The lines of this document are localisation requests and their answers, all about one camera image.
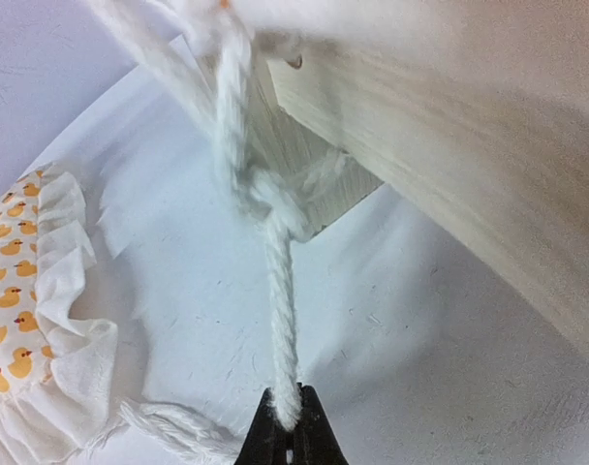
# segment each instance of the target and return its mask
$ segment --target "wooden plank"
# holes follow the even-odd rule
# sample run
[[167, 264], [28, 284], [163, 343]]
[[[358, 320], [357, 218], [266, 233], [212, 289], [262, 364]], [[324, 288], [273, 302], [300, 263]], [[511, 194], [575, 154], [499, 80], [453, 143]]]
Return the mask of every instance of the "wooden plank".
[[589, 359], [589, 116], [318, 44], [271, 66], [285, 111], [349, 150]]
[[[285, 178], [296, 176], [324, 157], [331, 145], [281, 110], [262, 58], [256, 63], [256, 76], [258, 85], [250, 99], [252, 144]], [[279, 133], [276, 126], [282, 128]], [[370, 171], [357, 163], [349, 164], [335, 186], [310, 204], [308, 213], [314, 231], [322, 231], [380, 184]]]

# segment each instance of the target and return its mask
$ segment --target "black tweezers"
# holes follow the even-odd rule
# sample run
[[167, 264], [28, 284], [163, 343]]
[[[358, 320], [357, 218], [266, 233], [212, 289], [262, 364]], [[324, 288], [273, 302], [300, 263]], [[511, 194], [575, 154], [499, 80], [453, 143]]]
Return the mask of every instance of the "black tweezers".
[[314, 388], [302, 387], [301, 399], [301, 419], [288, 433], [275, 420], [265, 390], [234, 465], [348, 465]]

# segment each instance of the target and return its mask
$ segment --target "duck print pillow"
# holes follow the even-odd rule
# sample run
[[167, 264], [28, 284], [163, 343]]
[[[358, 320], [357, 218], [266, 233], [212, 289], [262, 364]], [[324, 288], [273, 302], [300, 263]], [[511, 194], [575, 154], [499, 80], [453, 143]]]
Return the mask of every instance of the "duck print pillow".
[[94, 260], [84, 209], [54, 166], [0, 197], [0, 464], [64, 460], [109, 415], [116, 328], [69, 317]]

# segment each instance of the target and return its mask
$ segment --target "white ruffled trim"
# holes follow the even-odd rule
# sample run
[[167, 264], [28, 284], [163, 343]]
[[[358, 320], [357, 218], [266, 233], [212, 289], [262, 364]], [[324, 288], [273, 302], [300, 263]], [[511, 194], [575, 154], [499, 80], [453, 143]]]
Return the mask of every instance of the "white ruffled trim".
[[72, 320], [85, 269], [95, 262], [83, 228], [85, 202], [76, 180], [46, 168], [39, 195], [35, 315], [55, 359], [52, 377], [0, 404], [0, 464], [46, 464], [84, 449], [109, 417], [117, 327]]

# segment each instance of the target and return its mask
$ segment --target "duck print fabric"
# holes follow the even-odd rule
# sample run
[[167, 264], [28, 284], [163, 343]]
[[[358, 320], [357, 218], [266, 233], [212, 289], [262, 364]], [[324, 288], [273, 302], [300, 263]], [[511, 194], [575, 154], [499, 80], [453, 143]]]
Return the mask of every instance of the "duck print fabric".
[[53, 357], [34, 317], [41, 171], [0, 197], [0, 402], [49, 377]]
[[84, 217], [56, 166], [0, 197], [0, 464], [63, 462], [108, 424], [116, 326], [70, 317], [94, 263]]

